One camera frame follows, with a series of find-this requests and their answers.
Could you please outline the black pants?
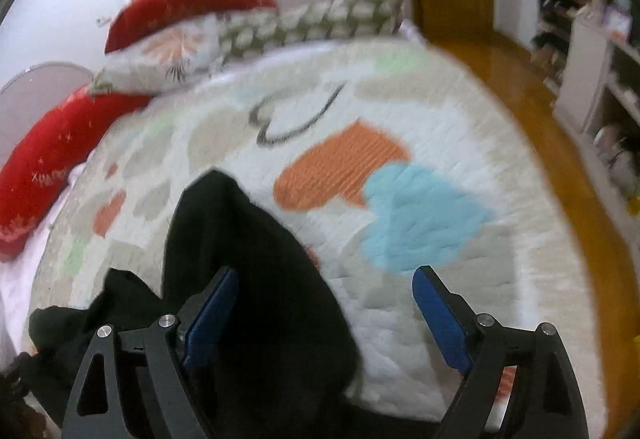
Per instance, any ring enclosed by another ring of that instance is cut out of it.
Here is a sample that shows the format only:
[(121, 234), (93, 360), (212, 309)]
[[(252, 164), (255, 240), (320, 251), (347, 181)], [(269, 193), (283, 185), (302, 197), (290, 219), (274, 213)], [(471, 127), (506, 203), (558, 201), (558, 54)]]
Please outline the black pants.
[(236, 274), (222, 367), (198, 378), (213, 438), (336, 436), (359, 363), (343, 311), (291, 232), (219, 172), (182, 193), (159, 293), (134, 273), (112, 269), (87, 309), (32, 314), (37, 352), (26, 379), (52, 419), (63, 428), (76, 375), (101, 326), (133, 331), (176, 313), (222, 267)]

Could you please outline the green white patterned bolster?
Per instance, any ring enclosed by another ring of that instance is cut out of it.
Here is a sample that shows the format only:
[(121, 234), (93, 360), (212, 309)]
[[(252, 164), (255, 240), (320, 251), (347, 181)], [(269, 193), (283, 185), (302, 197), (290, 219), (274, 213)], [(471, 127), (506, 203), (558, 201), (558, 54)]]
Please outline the green white patterned bolster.
[(289, 10), (250, 10), (228, 17), (219, 31), (222, 64), (319, 40), (391, 36), (398, 31), (404, 0), (325, 0)]

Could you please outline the floral grey pillow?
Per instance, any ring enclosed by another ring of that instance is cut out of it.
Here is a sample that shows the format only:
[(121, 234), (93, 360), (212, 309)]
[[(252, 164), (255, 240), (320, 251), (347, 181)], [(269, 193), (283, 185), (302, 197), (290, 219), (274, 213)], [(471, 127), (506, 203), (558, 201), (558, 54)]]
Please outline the floral grey pillow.
[(219, 71), (231, 50), (214, 14), (181, 21), (111, 52), (93, 76), (93, 95), (178, 92)]

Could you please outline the round white headboard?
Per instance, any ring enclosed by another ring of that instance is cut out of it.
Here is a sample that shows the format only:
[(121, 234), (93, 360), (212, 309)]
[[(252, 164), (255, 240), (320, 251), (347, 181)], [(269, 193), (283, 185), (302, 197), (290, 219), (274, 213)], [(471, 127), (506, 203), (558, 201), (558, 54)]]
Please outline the round white headboard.
[(44, 62), (11, 78), (0, 96), (0, 163), (44, 114), (87, 85), (92, 72), (70, 62)]

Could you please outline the white shelf unit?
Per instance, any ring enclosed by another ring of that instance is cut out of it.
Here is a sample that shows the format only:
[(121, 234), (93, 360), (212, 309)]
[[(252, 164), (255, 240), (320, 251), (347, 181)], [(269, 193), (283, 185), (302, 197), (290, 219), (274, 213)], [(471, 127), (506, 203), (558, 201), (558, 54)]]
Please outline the white shelf unit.
[(639, 5), (538, 0), (532, 59), (623, 238), (639, 241)]

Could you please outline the long red pillow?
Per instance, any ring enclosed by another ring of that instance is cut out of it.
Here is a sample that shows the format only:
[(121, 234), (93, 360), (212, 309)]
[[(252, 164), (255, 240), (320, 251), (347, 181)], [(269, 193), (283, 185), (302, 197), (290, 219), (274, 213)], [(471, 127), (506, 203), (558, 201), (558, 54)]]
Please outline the long red pillow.
[(81, 87), (29, 129), (1, 170), (2, 261), (21, 254), (70, 171), (85, 162), (114, 121), (150, 101), (149, 95), (90, 95)]

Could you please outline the heart pattern quilt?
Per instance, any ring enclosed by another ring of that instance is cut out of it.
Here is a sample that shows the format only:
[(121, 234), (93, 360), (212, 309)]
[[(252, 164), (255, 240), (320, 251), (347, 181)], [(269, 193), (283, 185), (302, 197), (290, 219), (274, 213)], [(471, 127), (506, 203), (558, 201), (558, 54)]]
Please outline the heart pattern quilt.
[(404, 40), (309, 46), (156, 99), (104, 136), (40, 261), (32, 309), (85, 308), (112, 268), (163, 289), (182, 191), (233, 178), (310, 251), (361, 355), (350, 394), (438, 419), (460, 377), (420, 318), (421, 265), (476, 310), (550, 321), (574, 365), (588, 433), (606, 426), (587, 268), (532, 149), (464, 66)]

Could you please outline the red pillow at back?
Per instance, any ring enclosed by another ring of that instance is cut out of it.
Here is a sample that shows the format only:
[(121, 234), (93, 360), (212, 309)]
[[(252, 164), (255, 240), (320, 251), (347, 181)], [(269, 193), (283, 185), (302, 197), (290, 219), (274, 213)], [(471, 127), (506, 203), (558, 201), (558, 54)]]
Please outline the red pillow at back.
[(275, 0), (132, 0), (120, 10), (108, 30), (104, 54), (137, 43), (177, 22), (203, 14), (277, 9)]

